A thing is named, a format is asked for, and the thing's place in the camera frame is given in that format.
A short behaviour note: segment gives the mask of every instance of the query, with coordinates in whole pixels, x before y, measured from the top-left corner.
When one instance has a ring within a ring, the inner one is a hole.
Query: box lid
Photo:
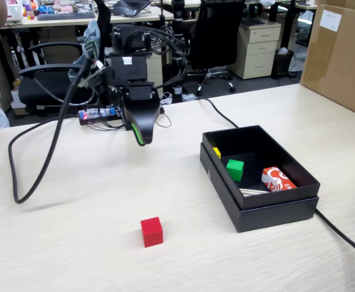
[[[319,4],[355,9],[355,0],[319,0]]]

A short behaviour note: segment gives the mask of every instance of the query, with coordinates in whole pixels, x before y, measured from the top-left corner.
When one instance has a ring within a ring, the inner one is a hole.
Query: red and white box
[[[292,181],[290,181],[289,178],[276,166],[264,169],[261,181],[271,192],[296,189],[296,185],[293,184]]]

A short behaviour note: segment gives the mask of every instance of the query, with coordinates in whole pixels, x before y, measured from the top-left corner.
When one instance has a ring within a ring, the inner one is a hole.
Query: white label
[[[337,32],[338,27],[340,26],[341,17],[341,14],[324,10],[322,13],[321,23],[319,25],[326,29],[332,30],[333,32]]]

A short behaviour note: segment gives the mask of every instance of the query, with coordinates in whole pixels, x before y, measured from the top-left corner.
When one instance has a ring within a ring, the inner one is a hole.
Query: black office chair
[[[201,76],[196,91],[202,95],[202,85],[211,78],[226,81],[230,92],[235,92],[228,71],[210,71],[211,68],[233,64],[237,58],[237,34],[243,17],[245,0],[202,0],[198,22],[191,36],[191,52],[188,59],[192,68],[199,73],[187,76]]]
[[[105,46],[109,44],[104,43],[105,40],[109,40],[109,33],[111,32],[110,20],[111,12],[107,7],[101,3],[103,0],[96,0],[98,5],[98,26],[102,37],[100,44],[99,60],[105,61]],[[36,53],[41,52],[41,49],[49,46],[72,46],[76,47],[82,54],[81,44],[70,42],[56,42],[38,44],[32,46],[29,50]],[[68,71],[73,69],[78,71],[81,65],[75,64],[44,64],[39,66],[33,66],[19,71],[19,75],[23,77],[21,84],[19,85],[18,94],[22,103],[26,104],[29,110],[38,108],[37,106],[59,106],[60,100],[64,100],[68,87],[71,83],[68,77]],[[72,104],[82,103],[94,103],[96,97],[94,97],[93,90],[78,88],[75,92]]]

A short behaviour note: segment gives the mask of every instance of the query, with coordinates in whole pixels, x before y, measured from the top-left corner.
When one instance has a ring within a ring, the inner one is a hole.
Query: drawer
[[[244,79],[270,76],[275,53],[246,56]]]
[[[162,72],[161,58],[147,59],[148,74]]]
[[[280,27],[271,29],[251,29],[249,43],[262,43],[263,41],[277,41],[280,36]]]
[[[276,51],[277,41],[267,41],[265,43],[248,44],[246,55],[257,55],[273,53]]]

